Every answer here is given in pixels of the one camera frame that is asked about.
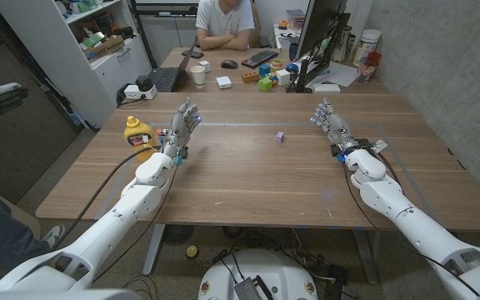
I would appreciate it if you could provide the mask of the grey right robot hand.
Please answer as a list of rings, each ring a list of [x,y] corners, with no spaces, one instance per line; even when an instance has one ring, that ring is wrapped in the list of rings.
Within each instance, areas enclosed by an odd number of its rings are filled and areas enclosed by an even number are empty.
[[[340,155],[345,158],[348,154],[360,148],[348,123],[334,110],[327,97],[318,104],[311,122],[327,134],[334,157]]]

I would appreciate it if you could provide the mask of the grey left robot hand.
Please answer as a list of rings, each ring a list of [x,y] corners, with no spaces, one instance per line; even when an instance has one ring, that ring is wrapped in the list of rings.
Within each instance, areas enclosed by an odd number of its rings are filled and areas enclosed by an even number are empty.
[[[187,97],[179,109],[173,114],[168,134],[161,147],[161,153],[175,158],[178,152],[188,145],[191,134],[202,121],[198,115],[198,106],[191,105]]]

